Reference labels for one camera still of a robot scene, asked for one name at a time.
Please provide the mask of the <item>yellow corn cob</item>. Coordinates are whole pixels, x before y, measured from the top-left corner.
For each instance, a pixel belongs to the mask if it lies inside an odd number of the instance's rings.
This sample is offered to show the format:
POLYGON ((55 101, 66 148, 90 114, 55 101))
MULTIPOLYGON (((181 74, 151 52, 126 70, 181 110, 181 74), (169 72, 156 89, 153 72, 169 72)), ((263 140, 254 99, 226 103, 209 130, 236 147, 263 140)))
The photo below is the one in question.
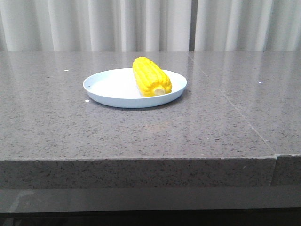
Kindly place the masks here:
POLYGON ((169 76, 152 60, 138 57, 132 64, 138 89, 143 97, 154 97, 172 92, 169 76))

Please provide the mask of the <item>light blue round plate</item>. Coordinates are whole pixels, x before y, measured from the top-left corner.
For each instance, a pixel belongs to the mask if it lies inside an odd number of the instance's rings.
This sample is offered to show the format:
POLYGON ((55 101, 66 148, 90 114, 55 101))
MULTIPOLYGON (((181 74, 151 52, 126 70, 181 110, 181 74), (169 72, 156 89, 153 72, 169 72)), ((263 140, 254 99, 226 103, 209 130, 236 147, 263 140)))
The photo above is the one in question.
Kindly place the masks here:
POLYGON ((164 70, 172 83, 172 92, 156 97, 143 97, 132 68, 113 69, 87 77, 83 87, 94 101, 120 108, 148 108, 167 104, 179 98, 187 85, 182 75, 164 70))

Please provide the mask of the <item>white pleated curtain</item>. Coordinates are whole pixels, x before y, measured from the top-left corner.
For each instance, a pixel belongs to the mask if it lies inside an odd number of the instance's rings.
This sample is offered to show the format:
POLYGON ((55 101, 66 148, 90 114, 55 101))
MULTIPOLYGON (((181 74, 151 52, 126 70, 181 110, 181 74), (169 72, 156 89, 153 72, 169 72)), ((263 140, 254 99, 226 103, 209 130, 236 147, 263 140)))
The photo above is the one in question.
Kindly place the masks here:
POLYGON ((3 0, 4 51, 297 51, 298 0, 3 0))

